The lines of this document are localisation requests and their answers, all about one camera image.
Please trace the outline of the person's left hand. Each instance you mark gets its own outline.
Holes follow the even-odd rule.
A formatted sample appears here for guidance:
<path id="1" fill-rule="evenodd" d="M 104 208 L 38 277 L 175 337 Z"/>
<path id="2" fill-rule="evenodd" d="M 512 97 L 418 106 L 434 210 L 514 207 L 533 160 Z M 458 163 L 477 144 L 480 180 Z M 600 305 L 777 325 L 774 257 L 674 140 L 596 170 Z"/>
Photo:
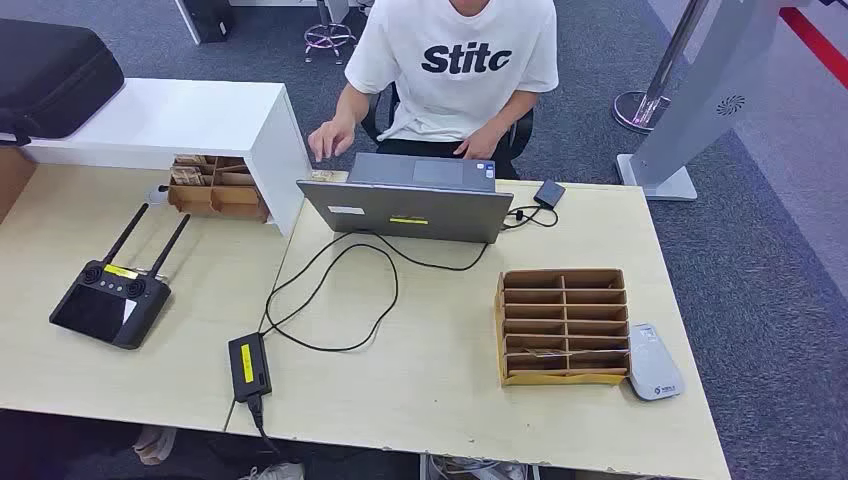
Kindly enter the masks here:
<path id="1" fill-rule="evenodd" d="M 504 134 L 500 126 L 486 124 L 461 142 L 453 155 L 463 159 L 490 160 Z"/>

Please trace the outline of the person's right hand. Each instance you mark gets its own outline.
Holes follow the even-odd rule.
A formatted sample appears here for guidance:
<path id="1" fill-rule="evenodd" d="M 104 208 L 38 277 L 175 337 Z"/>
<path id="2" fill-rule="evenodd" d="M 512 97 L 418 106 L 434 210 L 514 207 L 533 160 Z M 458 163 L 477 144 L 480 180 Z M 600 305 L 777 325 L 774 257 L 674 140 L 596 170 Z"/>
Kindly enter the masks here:
<path id="1" fill-rule="evenodd" d="M 324 122 L 308 136 L 308 146 L 316 162 L 322 162 L 345 153 L 355 139 L 355 122 L 333 118 Z"/>

